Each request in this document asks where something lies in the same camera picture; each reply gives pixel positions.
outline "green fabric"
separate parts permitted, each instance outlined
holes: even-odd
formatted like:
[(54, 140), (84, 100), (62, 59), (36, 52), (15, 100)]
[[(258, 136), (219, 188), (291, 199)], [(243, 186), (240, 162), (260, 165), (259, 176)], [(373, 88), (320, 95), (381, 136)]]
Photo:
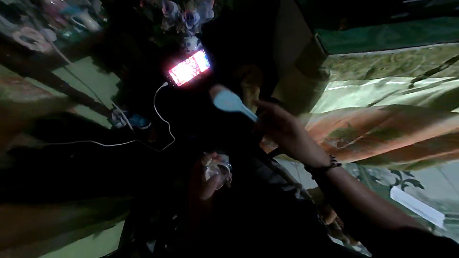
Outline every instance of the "green fabric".
[(330, 54), (399, 49), (459, 40), (459, 17), (439, 17), (348, 30), (315, 28)]

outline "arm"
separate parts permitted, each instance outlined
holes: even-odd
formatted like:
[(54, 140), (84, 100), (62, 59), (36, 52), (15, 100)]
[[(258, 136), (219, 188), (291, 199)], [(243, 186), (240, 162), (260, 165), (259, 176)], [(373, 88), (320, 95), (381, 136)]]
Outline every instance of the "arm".
[(345, 169), (337, 167), (315, 173), (314, 168), (330, 166), (330, 158), (325, 151), (309, 136), (297, 118), (277, 105), (262, 101), (258, 104), (265, 112), (260, 115), (257, 127), (265, 130), (290, 157), (312, 168), (309, 172), (358, 240), (378, 245), (378, 232), (405, 227), (423, 229), (412, 217), (377, 196)]

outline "hand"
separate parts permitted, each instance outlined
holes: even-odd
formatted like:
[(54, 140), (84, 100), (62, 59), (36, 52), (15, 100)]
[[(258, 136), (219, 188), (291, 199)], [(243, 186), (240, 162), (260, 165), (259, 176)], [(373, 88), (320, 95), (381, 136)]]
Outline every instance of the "hand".
[(194, 167), (190, 178), (190, 198), (191, 201), (205, 201), (212, 197), (215, 190), (222, 184), (223, 176), (217, 174), (207, 181), (203, 181), (204, 167), (212, 160), (218, 160), (217, 153), (210, 153), (198, 160)]
[(264, 109), (258, 117), (257, 129), (265, 131), (286, 154), (306, 166), (320, 168), (330, 166), (330, 157), (309, 136), (300, 121), (280, 106), (256, 101)]

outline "floral patterned fabric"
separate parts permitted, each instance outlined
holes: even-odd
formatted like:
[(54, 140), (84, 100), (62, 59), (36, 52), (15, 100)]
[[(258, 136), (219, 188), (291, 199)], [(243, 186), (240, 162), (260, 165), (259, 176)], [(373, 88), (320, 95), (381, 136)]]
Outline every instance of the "floral patterned fabric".
[[(458, 46), (329, 56), (320, 69), (328, 83), (300, 69), (300, 57), (274, 97), (343, 163), (416, 170), (456, 160)], [(262, 147), (274, 148), (267, 141)]]

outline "white charging cable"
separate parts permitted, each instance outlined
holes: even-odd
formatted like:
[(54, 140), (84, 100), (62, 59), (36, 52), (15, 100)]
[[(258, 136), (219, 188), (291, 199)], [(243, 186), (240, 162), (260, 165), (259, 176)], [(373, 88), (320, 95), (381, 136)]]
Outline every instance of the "white charging cable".
[(125, 144), (128, 144), (128, 143), (131, 143), (131, 142), (135, 142), (135, 141), (138, 141), (140, 142), (141, 144), (149, 147), (150, 149), (152, 150), (155, 150), (157, 152), (160, 152), (159, 150), (151, 147), (151, 146), (148, 146), (146, 143), (142, 142), (141, 140), (132, 140), (132, 141), (128, 141), (128, 142), (124, 142), (124, 143), (119, 143), (119, 144), (111, 144), (111, 145), (105, 145), (105, 144), (102, 144), (100, 142), (97, 142), (97, 141), (94, 141), (94, 140), (78, 140), (78, 141), (72, 141), (72, 142), (59, 142), (59, 143), (49, 143), (48, 145), (66, 145), (66, 144), (75, 144), (75, 143), (82, 143), (82, 142), (92, 142), (92, 143), (96, 143), (100, 146), (104, 146), (104, 147), (113, 147), (113, 146), (120, 146), (120, 145), (125, 145)]
[(175, 137), (172, 135), (172, 132), (171, 132), (171, 124), (169, 124), (168, 121), (164, 120), (161, 115), (159, 114), (158, 110), (156, 109), (156, 95), (158, 94), (158, 91), (163, 88), (163, 87), (166, 87), (167, 85), (169, 85), (168, 83), (163, 83), (161, 85), (161, 87), (158, 88), (158, 90), (156, 91), (155, 93), (155, 96), (153, 97), (153, 107), (155, 108), (155, 111), (156, 111), (156, 114), (158, 114), (159, 118), (161, 118), (162, 121), (168, 123), (168, 126), (169, 126), (169, 133), (171, 134), (172, 138), (174, 139), (171, 143), (169, 143), (166, 147), (164, 147), (164, 149), (162, 149), (161, 151), (164, 151), (167, 147), (169, 147), (171, 144), (173, 144), (175, 142)]

